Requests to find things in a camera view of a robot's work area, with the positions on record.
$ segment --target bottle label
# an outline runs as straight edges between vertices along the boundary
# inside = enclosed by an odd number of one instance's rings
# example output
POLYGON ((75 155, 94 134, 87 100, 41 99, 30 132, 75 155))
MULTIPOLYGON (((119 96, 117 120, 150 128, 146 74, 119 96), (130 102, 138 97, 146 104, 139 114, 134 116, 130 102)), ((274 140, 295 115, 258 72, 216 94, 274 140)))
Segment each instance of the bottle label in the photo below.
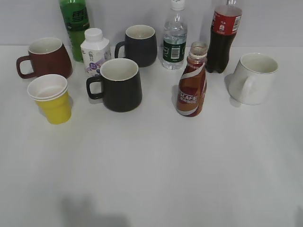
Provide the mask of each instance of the bottle label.
POLYGON ((218 12, 214 12, 212 30, 220 35, 233 35, 238 31, 241 15, 227 17, 218 12))
POLYGON ((90 77, 99 76, 101 65, 111 59, 109 45, 100 51, 84 48, 81 50, 86 74, 90 77))
POLYGON ((179 82, 177 111, 183 116, 196 116, 202 110, 206 92, 205 62, 187 64, 179 82))
POLYGON ((163 42, 163 59, 168 62, 180 62, 184 59, 186 42, 182 44, 169 44, 163 42))
POLYGON ((89 28, 89 17, 85 5, 70 3, 60 8, 68 31, 83 31, 89 28))

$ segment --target stacked cups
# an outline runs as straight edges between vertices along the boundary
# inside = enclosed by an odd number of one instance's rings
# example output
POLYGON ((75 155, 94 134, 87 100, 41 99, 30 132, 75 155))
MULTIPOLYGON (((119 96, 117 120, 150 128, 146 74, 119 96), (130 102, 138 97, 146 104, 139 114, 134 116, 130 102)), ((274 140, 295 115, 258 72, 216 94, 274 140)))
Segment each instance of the stacked cups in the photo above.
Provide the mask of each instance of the stacked cups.
POLYGON ((51 124, 61 124, 71 117, 67 80, 58 74, 34 79, 27 87, 28 95, 35 100, 51 124))

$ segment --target dark red mug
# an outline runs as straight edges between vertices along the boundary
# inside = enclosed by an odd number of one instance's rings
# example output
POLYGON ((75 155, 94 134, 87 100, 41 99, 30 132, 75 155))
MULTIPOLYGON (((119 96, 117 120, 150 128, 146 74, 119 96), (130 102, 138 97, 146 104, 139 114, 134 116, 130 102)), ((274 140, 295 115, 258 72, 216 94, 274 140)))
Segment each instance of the dark red mug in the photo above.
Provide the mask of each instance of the dark red mug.
POLYGON ((17 59, 16 67, 21 78, 40 77, 46 74, 59 74, 68 78, 72 73, 71 60, 64 44, 57 38, 42 38, 34 41, 28 48, 28 56, 17 59), (30 60, 33 71, 23 74, 20 63, 30 60))

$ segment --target bottle cap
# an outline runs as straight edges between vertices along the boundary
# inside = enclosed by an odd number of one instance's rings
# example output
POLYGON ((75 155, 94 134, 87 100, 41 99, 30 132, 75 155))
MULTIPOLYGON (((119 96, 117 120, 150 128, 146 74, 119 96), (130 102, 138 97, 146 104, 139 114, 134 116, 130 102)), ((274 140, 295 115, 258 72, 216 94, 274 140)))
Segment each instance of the bottle cap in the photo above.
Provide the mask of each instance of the bottle cap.
POLYGON ((171 0, 171 8, 174 10, 183 10, 185 0, 171 0))
POLYGON ((103 39, 102 30, 99 28, 89 28, 84 32, 85 39, 88 42, 97 43, 101 42, 103 39))

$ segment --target green bottle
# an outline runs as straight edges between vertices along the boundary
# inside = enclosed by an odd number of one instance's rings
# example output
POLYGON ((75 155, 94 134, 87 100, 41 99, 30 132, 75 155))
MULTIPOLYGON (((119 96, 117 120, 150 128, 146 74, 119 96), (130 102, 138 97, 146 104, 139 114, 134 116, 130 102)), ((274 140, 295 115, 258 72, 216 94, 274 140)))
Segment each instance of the green bottle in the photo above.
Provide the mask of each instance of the green bottle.
POLYGON ((84 32, 89 28, 85 0, 59 0, 67 33, 71 40, 75 61, 82 61, 80 45, 85 40, 84 32))

